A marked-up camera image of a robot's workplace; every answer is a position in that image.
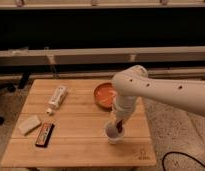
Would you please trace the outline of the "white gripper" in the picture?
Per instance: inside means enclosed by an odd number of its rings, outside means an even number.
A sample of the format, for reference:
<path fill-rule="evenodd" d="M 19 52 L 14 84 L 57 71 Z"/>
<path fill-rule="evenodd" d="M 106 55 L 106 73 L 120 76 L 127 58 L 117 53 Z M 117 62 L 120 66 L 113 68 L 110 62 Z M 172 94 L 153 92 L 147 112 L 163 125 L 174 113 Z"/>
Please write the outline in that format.
<path fill-rule="evenodd" d="M 137 96 L 117 94 L 113 99 L 112 112 L 117 121 L 127 121 L 136 108 Z"/>

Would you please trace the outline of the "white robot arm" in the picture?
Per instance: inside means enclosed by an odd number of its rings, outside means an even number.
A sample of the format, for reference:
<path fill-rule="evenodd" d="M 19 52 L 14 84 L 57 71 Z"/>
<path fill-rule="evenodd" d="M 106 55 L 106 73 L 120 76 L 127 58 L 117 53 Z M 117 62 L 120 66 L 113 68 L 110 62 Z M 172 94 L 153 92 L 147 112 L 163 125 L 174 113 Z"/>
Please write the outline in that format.
<path fill-rule="evenodd" d="M 144 67 L 135 65 L 116 73 L 112 86 L 117 117 L 130 116 L 139 96 L 205 117 L 205 81 L 152 79 Z"/>

